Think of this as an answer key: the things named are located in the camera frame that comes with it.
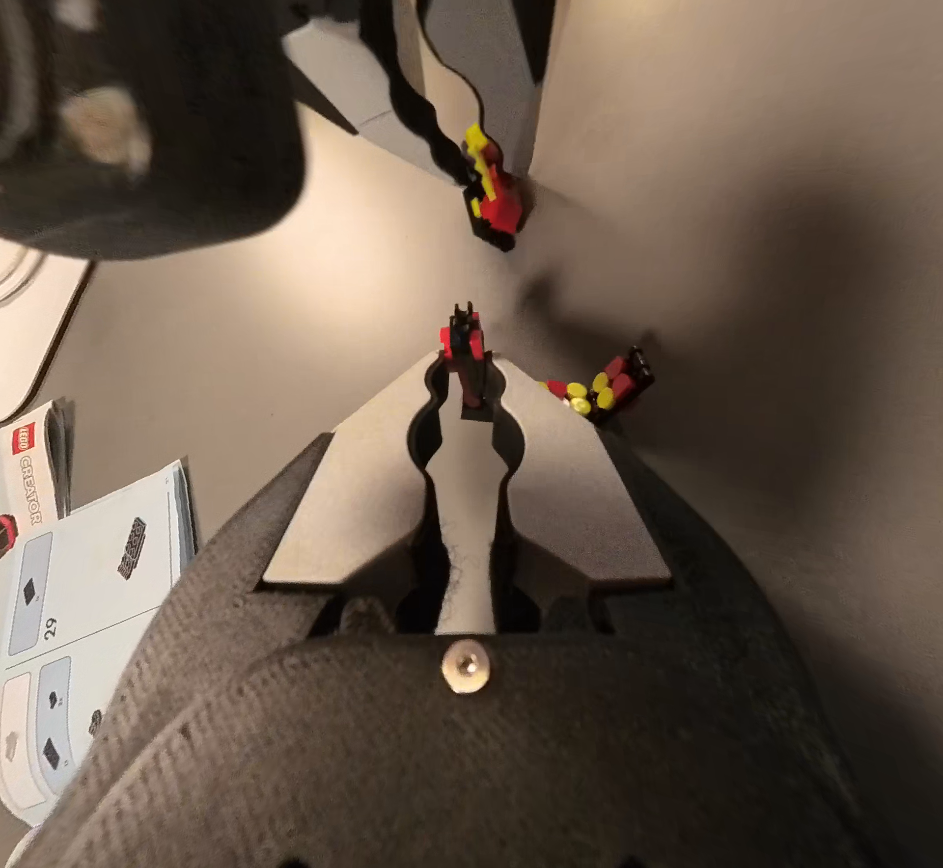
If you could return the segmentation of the small red black lego piece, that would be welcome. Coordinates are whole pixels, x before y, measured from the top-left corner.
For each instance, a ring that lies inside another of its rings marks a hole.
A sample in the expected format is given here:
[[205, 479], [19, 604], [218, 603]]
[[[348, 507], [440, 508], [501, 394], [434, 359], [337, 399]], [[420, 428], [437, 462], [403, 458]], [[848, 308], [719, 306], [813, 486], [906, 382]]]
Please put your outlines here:
[[442, 357], [449, 371], [457, 376], [462, 391], [461, 417], [490, 422], [487, 384], [489, 352], [480, 315], [469, 301], [465, 308], [456, 304], [447, 325], [440, 329]]

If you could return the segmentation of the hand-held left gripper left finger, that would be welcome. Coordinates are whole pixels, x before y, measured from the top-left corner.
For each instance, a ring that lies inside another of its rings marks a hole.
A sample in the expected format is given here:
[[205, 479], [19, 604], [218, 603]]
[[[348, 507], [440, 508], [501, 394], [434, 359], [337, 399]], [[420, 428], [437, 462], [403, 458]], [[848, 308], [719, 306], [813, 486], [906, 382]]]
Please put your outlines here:
[[449, 371], [429, 353], [328, 435], [262, 579], [274, 586], [446, 586], [437, 491]]

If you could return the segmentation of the white rounded side table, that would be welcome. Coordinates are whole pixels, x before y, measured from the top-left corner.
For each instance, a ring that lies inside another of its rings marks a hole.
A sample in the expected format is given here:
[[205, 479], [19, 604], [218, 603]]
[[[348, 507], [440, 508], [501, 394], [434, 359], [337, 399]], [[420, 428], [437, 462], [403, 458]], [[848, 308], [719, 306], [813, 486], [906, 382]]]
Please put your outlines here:
[[91, 262], [1, 240], [3, 421], [30, 400], [91, 270]]

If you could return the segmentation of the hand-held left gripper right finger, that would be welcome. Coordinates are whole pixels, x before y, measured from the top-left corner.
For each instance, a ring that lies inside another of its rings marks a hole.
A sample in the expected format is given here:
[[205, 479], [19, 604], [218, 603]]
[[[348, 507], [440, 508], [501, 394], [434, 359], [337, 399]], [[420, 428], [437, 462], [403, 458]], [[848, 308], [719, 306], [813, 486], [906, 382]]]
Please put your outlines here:
[[598, 430], [506, 358], [492, 367], [492, 444], [510, 525], [525, 551], [588, 586], [643, 586], [670, 571]]

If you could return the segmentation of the red yellow black lego assembly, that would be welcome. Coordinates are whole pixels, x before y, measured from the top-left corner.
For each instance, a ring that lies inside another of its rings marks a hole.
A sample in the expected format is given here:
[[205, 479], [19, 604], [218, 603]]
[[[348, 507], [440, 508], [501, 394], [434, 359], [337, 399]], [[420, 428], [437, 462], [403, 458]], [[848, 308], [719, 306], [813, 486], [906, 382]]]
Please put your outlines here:
[[471, 231], [489, 246], [510, 252], [525, 219], [519, 181], [503, 169], [500, 148], [479, 123], [466, 129], [462, 149], [471, 178], [463, 190]]

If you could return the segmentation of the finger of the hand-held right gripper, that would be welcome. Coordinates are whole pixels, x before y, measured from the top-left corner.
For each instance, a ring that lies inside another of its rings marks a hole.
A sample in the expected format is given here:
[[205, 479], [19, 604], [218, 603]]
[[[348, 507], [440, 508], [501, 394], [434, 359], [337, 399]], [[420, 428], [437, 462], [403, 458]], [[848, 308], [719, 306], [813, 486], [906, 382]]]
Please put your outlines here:
[[433, 52], [472, 88], [504, 169], [527, 176], [549, 57], [549, 0], [423, 0]]
[[477, 109], [422, 24], [423, 0], [282, 0], [297, 98], [407, 163], [460, 188], [481, 173], [459, 135]]

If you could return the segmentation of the long lego strip assembly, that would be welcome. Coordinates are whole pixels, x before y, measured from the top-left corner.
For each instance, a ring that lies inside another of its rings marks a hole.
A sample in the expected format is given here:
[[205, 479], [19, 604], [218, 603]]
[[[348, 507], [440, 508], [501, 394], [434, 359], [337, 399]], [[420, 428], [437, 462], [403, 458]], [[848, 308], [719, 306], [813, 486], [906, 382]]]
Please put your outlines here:
[[630, 407], [655, 382], [653, 368], [640, 346], [614, 357], [589, 384], [542, 380], [540, 386], [581, 418], [601, 427]]

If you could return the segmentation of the open lego instruction booklet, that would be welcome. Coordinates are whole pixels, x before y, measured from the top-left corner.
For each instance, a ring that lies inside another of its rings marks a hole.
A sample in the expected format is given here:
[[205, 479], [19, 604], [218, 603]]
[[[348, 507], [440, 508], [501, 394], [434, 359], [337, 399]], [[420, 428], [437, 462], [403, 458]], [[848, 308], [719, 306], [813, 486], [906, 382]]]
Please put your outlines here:
[[1, 791], [13, 817], [35, 827], [63, 795], [194, 554], [180, 460], [17, 544], [1, 641]]

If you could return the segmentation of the closed lego instruction booklet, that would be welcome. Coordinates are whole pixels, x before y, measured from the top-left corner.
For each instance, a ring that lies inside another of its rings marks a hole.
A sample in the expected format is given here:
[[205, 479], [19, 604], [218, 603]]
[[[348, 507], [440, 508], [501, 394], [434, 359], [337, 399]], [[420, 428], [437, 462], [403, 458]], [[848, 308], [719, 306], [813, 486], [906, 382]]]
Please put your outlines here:
[[71, 416], [52, 401], [1, 430], [1, 555], [71, 509]]

